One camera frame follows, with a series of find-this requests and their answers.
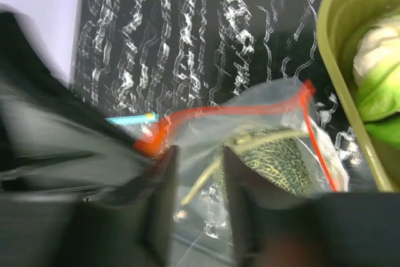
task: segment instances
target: clear plastic bag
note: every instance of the clear plastic bag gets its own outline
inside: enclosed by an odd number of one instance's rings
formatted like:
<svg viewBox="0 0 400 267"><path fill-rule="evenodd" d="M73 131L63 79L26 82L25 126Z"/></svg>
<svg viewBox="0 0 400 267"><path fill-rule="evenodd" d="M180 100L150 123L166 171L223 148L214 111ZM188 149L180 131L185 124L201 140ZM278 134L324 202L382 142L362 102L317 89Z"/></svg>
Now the clear plastic bag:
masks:
<svg viewBox="0 0 400 267"><path fill-rule="evenodd" d="M206 236L227 239L226 247L215 251L229 257L223 146L298 196L347 191L348 175L329 137L317 126L313 92L310 82L279 79L254 86L220 107L187 109L154 124L135 147L149 156L172 144L180 147L175 221L200 217Z"/></svg>

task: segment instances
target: countertop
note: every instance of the countertop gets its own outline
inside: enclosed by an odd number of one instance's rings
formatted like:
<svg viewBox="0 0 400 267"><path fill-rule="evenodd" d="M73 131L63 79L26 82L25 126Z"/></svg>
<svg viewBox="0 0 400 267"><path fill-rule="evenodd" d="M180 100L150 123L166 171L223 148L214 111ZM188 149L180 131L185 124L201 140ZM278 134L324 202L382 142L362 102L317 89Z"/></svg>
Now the countertop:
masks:
<svg viewBox="0 0 400 267"><path fill-rule="evenodd" d="M351 191L376 189L318 52L320 2L83 0L73 90L110 117L162 116L266 81L310 79Z"/></svg>

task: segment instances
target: stem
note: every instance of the stem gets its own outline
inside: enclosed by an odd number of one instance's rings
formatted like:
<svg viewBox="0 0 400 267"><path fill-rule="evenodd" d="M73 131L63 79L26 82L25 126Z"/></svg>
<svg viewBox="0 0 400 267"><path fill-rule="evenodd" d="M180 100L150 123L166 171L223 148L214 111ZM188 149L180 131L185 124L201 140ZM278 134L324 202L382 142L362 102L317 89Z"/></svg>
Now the stem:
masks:
<svg viewBox="0 0 400 267"><path fill-rule="evenodd" d="M284 139L284 138L293 138L293 137L306 137L308 136L308 133L305 133L303 131L295 131L295 130L287 130L287 131L280 131L278 133L273 133L269 134L267 136L263 136L260 138L256 138L251 140L251 142L248 142L246 144L242 145L235 145L232 146L232 150L239 156L243 152L256 148L260 145L263 145L265 143L279 140L279 139ZM201 187L204 186L204 184L209 180L209 178L215 173L215 171L218 169L218 167L221 165L221 156L219 156L217 159L215 159L198 177L197 181L194 183L192 186L191 190L188 192L188 194L182 199L181 201L181 206L185 206L189 204L193 197L199 192Z"/></svg>

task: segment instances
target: black object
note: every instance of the black object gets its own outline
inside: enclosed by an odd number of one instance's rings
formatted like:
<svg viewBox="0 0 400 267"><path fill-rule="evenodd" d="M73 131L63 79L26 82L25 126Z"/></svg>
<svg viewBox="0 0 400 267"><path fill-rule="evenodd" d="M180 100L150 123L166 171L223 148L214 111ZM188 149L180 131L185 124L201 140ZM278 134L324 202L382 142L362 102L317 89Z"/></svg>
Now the black object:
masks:
<svg viewBox="0 0 400 267"><path fill-rule="evenodd" d="M224 169L236 266L252 266L268 245L287 235L317 248L318 266L398 266L397 193L298 198L248 168L229 148Z"/></svg>
<svg viewBox="0 0 400 267"><path fill-rule="evenodd" d="M0 266L166 266L177 148L159 160L75 97L0 14Z"/></svg>

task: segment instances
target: white wall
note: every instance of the white wall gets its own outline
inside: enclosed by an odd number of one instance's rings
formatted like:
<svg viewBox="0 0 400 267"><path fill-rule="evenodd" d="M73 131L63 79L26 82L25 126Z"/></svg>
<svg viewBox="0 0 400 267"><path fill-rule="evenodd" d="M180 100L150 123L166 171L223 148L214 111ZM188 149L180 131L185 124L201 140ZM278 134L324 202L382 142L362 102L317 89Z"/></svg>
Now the white wall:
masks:
<svg viewBox="0 0 400 267"><path fill-rule="evenodd" d="M68 82L75 57L75 37L81 10L81 0L0 0L32 20L24 21L31 44L54 68L54 75Z"/></svg>

